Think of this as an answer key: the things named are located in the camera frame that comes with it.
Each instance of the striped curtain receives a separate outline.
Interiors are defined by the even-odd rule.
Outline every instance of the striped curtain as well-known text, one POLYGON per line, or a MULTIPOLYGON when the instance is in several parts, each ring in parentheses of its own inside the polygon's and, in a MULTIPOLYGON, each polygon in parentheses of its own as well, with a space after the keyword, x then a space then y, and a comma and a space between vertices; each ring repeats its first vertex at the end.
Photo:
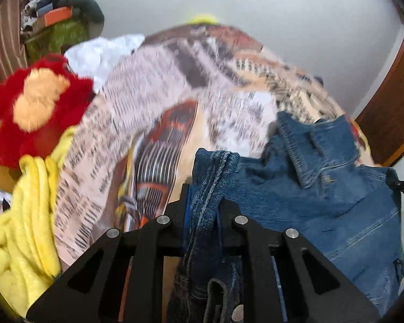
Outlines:
POLYGON ((18 68, 27 66, 20 43, 20 11, 28 0, 3 0, 0 4, 0 83, 18 68))

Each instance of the stuffed toy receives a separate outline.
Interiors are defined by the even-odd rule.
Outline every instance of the stuffed toy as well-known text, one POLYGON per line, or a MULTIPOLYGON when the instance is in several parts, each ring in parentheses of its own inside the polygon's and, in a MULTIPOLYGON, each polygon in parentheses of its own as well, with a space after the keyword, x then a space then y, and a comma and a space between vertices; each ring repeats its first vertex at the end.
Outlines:
POLYGON ((93 97, 93 80, 72 73, 61 55, 17 70, 0 84, 0 165, 17 169, 24 155, 51 154, 93 97))

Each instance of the red fur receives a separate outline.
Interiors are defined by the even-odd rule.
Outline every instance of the red fur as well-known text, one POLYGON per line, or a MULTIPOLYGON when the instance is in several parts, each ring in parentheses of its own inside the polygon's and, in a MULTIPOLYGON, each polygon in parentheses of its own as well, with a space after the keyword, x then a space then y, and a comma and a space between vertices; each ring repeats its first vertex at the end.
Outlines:
POLYGON ((77 125, 93 98, 93 80, 79 78, 68 70, 65 57, 49 55, 31 68, 19 69, 4 84, 0 84, 0 165, 18 168, 19 158, 25 154, 46 158, 58 144, 61 134, 77 125), (33 68, 49 68, 70 81, 69 88, 55 103, 50 120, 38 130, 27 133, 13 122, 13 105, 23 92, 24 79, 33 68))

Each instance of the jeans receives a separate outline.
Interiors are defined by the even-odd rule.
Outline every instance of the jeans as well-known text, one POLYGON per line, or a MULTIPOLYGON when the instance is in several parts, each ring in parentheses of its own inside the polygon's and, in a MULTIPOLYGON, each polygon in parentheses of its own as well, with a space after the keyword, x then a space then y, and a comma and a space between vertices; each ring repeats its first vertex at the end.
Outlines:
POLYGON ((357 156, 345 117, 305 125, 285 112, 260 159, 199 149, 168 322, 230 322, 242 303, 240 260, 221 254, 223 197, 263 227, 296 228, 385 313, 402 273, 401 198, 386 184, 393 169, 357 156))

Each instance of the wooden furniture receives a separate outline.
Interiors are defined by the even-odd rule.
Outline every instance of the wooden furniture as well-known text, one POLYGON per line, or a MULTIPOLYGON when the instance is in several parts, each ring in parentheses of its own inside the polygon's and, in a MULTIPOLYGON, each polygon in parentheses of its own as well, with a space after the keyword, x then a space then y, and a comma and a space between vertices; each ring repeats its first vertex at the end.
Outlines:
POLYGON ((356 122, 368 139, 375 163, 392 166, 404 155, 404 40, 386 78, 356 122))

